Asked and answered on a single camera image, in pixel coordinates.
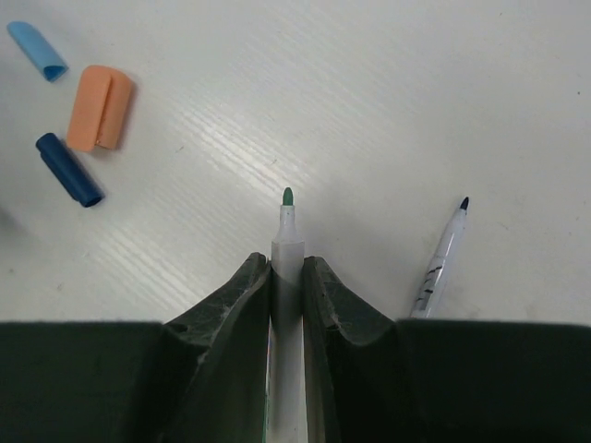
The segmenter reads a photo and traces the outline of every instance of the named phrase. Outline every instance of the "light blue marker cap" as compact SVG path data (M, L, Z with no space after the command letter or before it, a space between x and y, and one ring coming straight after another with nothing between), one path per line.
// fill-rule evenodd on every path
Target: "light blue marker cap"
M10 37L41 72L47 81L56 81L67 71L67 65L51 44L35 28L24 21L12 21L6 26Z

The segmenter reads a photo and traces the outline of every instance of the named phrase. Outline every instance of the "dark blue pen tip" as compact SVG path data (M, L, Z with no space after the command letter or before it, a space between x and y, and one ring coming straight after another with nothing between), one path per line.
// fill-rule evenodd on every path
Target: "dark blue pen tip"
M470 198L466 197L462 204L460 205L461 210L468 210L468 203L470 203Z

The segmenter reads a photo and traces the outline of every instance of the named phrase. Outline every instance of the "green marker tip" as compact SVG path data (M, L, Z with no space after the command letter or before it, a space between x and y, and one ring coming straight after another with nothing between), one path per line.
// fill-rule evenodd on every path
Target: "green marker tip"
M283 192L283 205L294 206L294 193L291 187L287 187Z

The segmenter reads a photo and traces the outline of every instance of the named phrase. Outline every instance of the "marker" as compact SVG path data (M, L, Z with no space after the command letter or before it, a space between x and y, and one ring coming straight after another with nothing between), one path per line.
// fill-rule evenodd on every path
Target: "marker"
M302 308L300 279L304 240L296 230L294 194L287 187L279 232L271 243L271 364L267 441L297 443L299 424Z
M435 311L445 289L452 261L464 233L469 202L470 199L466 197L453 214L450 222L447 223L440 244L435 251L435 257L428 264L425 281L423 281L418 292L410 317L427 318Z

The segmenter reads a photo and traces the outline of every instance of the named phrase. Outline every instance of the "white textured surface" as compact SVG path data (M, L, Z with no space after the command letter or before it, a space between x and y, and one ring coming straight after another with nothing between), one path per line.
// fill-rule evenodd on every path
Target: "white textured surface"
M591 4L3 0L70 71L0 33L0 319L168 320L270 252L284 186L307 253L405 316L464 195L440 314L591 320ZM84 210L39 159L81 70L138 85Z

